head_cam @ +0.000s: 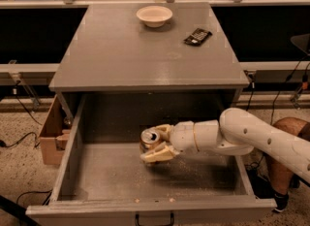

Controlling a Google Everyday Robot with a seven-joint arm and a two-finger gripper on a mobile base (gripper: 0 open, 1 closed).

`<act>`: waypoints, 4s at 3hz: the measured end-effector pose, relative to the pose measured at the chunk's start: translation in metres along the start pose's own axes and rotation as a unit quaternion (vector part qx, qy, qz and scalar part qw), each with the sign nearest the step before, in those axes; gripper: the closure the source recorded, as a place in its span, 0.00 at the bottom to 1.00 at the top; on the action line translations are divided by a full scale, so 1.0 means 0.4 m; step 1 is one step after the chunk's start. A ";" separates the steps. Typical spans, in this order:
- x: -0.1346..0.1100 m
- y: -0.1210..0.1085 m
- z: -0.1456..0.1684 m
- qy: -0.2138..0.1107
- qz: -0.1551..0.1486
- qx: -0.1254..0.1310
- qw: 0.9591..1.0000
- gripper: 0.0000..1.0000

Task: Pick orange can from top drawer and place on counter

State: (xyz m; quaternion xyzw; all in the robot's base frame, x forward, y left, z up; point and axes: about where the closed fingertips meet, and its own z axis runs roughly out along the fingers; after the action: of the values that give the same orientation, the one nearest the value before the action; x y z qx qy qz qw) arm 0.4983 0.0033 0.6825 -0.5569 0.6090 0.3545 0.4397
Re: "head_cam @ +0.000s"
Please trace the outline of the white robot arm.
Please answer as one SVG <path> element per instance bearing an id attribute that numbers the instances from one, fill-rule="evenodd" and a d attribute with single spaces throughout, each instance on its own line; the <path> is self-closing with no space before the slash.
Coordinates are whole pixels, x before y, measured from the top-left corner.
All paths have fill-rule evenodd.
<path id="1" fill-rule="evenodd" d="M 180 154 L 207 151 L 245 155 L 255 148 L 310 182 L 309 143 L 242 109 L 226 109 L 216 120 L 162 124 L 145 129 L 140 134 L 140 158 L 146 163 L 169 161 Z"/>

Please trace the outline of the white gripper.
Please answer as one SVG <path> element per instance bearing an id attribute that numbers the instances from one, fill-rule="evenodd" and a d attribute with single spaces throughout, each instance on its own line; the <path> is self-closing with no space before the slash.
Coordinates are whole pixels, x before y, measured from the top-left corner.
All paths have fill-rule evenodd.
<path id="1" fill-rule="evenodd" d="M 180 153 L 195 153 L 194 123 L 192 121 L 179 122 L 176 125 L 162 124 L 151 127 L 150 130 L 162 141 L 153 149 L 140 155 L 145 163 L 165 162 L 172 160 Z"/>

